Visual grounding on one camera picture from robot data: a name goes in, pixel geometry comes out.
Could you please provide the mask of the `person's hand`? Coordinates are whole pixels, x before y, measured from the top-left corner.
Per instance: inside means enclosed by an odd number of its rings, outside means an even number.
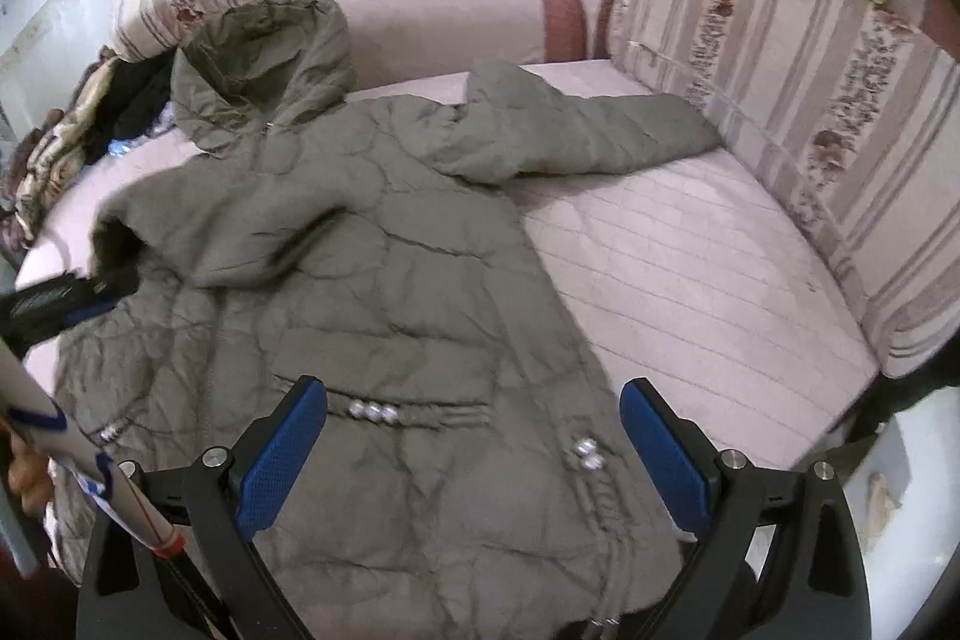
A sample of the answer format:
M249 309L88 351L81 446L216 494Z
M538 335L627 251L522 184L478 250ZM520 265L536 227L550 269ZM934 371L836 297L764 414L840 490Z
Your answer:
M21 503L26 515L41 518L53 499L52 477L49 474L49 459L41 452L2 427L11 450L11 463L7 470L7 484L14 497Z

